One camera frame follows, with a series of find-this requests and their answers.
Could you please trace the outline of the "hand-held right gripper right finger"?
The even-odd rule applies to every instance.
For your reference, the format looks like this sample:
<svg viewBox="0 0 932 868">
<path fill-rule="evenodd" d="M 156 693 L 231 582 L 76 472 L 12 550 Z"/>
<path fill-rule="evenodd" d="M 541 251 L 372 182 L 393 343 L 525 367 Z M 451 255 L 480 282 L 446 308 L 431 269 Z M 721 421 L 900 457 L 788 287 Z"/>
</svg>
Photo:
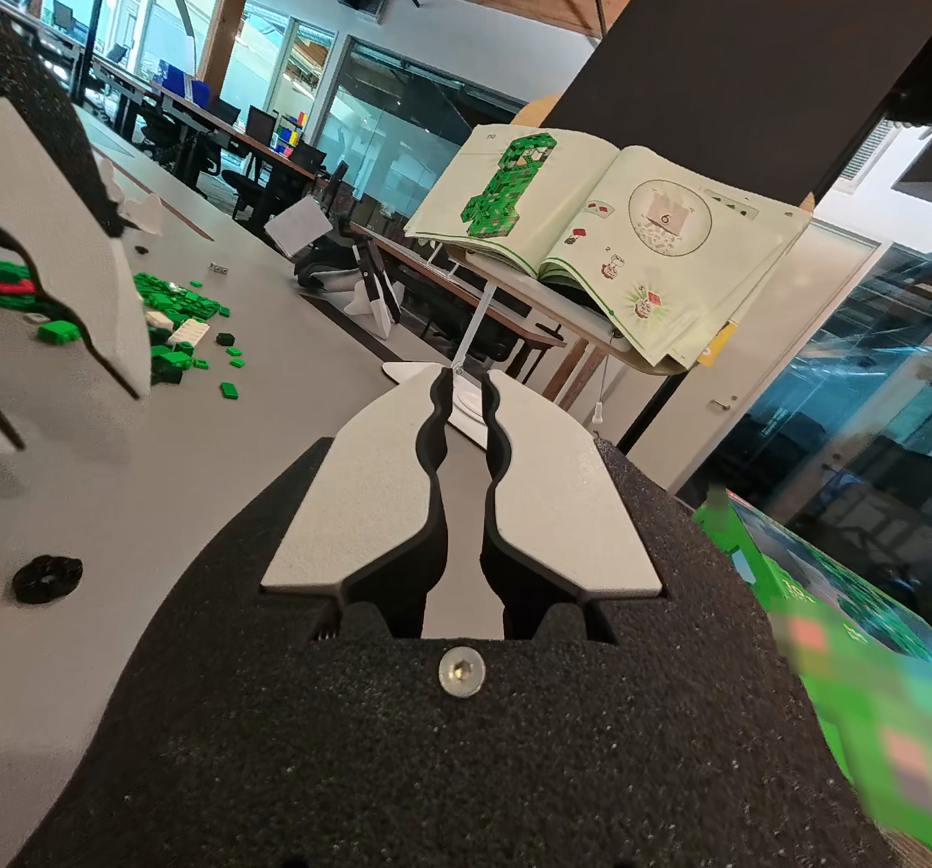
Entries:
<svg viewBox="0 0 932 868">
<path fill-rule="evenodd" d="M 593 437 L 503 371 L 483 378 L 490 486 L 480 566 L 506 639 L 556 605 L 656 599 L 663 583 Z"/>
</svg>

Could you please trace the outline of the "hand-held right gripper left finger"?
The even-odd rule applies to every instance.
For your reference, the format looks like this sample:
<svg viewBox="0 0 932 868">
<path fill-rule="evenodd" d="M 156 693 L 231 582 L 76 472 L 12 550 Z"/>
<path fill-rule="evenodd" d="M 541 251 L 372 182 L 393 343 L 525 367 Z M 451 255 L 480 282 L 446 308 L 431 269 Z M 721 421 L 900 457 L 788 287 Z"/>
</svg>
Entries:
<svg viewBox="0 0 932 868">
<path fill-rule="evenodd" d="M 261 580 L 262 591 L 375 605 L 395 637 L 420 637 L 446 570 L 438 471 L 448 454 L 452 371 L 426 366 L 334 437 Z"/>
</svg>

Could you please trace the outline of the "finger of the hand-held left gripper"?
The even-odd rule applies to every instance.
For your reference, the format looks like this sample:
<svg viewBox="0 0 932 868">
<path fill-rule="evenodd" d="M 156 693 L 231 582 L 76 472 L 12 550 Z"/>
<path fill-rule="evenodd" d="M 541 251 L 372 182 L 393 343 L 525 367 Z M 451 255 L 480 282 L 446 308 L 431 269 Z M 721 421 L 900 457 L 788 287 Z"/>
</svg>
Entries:
<svg viewBox="0 0 932 868">
<path fill-rule="evenodd" d="M 134 398 L 150 393 L 143 310 L 119 238 L 109 238 L 6 98 L 1 105 L 2 234 L 37 290 L 76 315 L 92 355 Z"/>
</svg>

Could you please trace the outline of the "pile of lego bricks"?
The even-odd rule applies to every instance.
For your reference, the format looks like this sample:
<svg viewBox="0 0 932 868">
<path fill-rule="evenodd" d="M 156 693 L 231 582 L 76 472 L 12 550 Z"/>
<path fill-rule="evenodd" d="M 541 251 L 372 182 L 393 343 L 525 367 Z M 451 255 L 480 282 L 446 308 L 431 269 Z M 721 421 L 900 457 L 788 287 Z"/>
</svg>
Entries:
<svg viewBox="0 0 932 868">
<path fill-rule="evenodd" d="M 195 358 L 195 346 L 186 342 L 170 346 L 166 338 L 189 318 L 208 324 L 215 315 L 227 317 L 229 309 L 146 272 L 136 273 L 133 280 L 143 305 L 150 345 L 150 384 L 180 384 L 189 369 L 207 369 L 207 362 Z M 36 338 L 42 343 L 64 346 L 83 338 L 76 317 L 63 306 L 42 300 L 29 269 L 19 263 L 1 262 L 1 307 L 36 325 Z"/>
</svg>

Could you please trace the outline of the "green lego box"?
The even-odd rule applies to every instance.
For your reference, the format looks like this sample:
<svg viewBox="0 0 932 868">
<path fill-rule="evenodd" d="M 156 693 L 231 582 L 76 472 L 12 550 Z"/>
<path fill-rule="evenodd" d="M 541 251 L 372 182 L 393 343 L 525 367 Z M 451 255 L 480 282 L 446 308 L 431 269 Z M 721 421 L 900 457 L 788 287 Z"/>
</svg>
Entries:
<svg viewBox="0 0 932 868">
<path fill-rule="evenodd" d="M 693 520 L 763 606 L 867 815 L 929 847 L 930 625 L 731 493 Z"/>
</svg>

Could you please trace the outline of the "blue storage bins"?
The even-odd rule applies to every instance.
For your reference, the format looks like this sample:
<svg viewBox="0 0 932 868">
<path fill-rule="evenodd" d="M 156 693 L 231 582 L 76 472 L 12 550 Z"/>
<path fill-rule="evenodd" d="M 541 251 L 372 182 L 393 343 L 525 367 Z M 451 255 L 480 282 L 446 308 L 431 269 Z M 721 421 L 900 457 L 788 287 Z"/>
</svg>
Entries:
<svg viewBox="0 0 932 868">
<path fill-rule="evenodd" d="M 164 59 L 158 62 L 153 84 L 197 107 L 207 108 L 210 105 L 210 87 Z"/>
</svg>

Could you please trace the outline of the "black office chair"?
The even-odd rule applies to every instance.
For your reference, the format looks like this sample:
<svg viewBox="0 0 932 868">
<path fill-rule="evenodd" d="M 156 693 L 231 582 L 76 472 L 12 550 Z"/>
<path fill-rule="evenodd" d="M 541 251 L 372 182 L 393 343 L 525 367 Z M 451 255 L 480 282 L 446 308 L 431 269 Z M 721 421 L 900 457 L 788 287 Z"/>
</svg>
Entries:
<svg viewBox="0 0 932 868">
<path fill-rule="evenodd" d="M 256 210 L 266 196 L 270 198 L 270 217 L 291 207 L 316 180 L 324 159 L 325 154 L 321 150 L 300 142 L 284 163 L 270 163 L 269 180 L 266 184 L 260 183 L 251 174 L 222 170 L 221 178 L 237 192 L 233 216 L 245 207 Z"/>
</svg>

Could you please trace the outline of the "wooden pillar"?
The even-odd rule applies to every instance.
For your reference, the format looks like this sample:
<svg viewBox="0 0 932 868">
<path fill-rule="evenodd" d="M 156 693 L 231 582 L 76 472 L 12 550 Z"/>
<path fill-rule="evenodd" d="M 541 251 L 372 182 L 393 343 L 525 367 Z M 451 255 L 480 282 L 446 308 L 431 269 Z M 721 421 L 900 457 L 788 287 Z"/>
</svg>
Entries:
<svg viewBox="0 0 932 868">
<path fill-rule="evenodd" d="M 216 0 L 202 47 L 197 78 L 216 98 L 223 90 L 247 0 Z"/>
</svg>

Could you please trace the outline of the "white card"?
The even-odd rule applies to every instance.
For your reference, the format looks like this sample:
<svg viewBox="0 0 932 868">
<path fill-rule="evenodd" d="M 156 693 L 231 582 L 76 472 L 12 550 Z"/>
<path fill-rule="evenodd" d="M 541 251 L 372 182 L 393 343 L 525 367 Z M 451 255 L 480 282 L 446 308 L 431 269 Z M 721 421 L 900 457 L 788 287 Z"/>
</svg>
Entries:
<svg viewBox="0 0 932 868">
<path fill-rule="evenodd" d="M 332 219 L 312 196 L 296 201 L 264 227 L 275 248 L 289 259 L 295 259 L 301 250 L 332 230 Z"/>
</svg>

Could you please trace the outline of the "large black board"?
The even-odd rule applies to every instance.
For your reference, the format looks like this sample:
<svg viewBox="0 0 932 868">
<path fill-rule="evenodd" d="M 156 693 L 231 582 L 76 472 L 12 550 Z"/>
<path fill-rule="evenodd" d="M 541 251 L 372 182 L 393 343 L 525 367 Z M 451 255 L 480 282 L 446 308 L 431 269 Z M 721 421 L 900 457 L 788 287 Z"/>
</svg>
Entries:
<svg viewBox="0 0 932 868">
<path fill-rule="evenodd" d="M 930 53 L 931 0 L 630 0 L 546 129 L 821 200 Z"/>
</svg>

